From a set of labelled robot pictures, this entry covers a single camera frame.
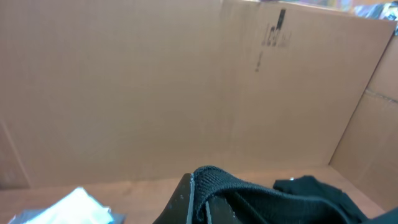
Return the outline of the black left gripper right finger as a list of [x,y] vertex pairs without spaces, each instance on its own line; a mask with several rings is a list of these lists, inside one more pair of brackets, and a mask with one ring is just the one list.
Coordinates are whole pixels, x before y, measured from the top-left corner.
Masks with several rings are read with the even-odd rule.
[[205,204],[207,224],[242,224],[228,201],[222,196],[214,196]]

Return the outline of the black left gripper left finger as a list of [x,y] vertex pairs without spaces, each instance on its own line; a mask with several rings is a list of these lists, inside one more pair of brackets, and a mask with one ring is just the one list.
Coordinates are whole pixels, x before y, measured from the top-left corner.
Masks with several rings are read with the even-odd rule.
[[184,174],[154,224],[192,224],[194,193],[194,175]]

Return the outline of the black polo shirt with logo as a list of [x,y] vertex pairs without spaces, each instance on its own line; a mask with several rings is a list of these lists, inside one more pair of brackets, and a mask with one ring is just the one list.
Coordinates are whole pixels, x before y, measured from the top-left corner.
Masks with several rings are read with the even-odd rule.
[[[205,223],[205,204],[224,197],[245,223],[351,223],[342,209],[315,196],[293,195],[239,179],[215,166],[194,173],[193,222]],[[397,209],[363,223],[397,224]]]

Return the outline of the plain black t-shirt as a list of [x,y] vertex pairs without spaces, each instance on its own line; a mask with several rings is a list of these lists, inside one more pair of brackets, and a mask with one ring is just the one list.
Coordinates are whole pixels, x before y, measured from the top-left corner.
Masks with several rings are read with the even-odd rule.
[[276,180],[273,189],[293,195],[321,197],[342,209],[351,223],[363,223],[369,218],[342,190],[320,182],[312,175],[296,179]]

